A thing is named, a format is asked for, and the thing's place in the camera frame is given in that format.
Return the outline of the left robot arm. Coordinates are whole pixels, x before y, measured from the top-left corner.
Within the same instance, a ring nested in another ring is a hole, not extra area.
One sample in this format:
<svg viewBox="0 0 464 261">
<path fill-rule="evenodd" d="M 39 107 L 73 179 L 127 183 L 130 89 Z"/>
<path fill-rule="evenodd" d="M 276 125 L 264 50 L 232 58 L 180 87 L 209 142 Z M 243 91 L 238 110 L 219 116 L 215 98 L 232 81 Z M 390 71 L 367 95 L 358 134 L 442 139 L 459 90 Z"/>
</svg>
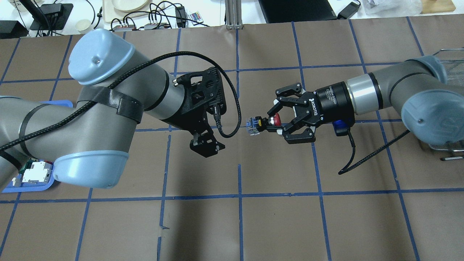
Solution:
<svg viewBox="0 0 464 261">
<path fill-rule="evenodd" d="M 190 149 L 203 157 L 225 148 L 207 117 L 220 127 L 225 72 L 204 55 L 177 51 L 148 59 L 97 29 L 76 43 L 68 70 L 83 86 L 75 108 L 1 96 L 1 189 L 31 158 L 53 162 L 57 181 L 113 188 L 144 114 L 191 133 Z"/>
</svg>

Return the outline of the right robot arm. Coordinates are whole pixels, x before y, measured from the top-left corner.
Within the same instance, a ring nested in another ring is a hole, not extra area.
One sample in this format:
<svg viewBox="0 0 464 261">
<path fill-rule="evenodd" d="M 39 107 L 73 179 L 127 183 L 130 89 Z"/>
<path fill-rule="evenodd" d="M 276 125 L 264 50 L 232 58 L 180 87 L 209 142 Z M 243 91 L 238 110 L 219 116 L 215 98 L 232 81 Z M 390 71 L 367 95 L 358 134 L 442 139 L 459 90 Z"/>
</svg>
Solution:
<svg viewBox="0 0 464 261">
<path fill-rule="evenodd" d="M 315 129 L 332 123 L 347 135 L 355 115 L 393 107 L 419 140 L 434 145 L 463 140 L 463 69 L 435 55 L 355 78 L 302 91 L 300 83 L 275 91 L 274 106 L 257 125 L 283 135 L 289 144 L 315 141 Z"/>
</svg>

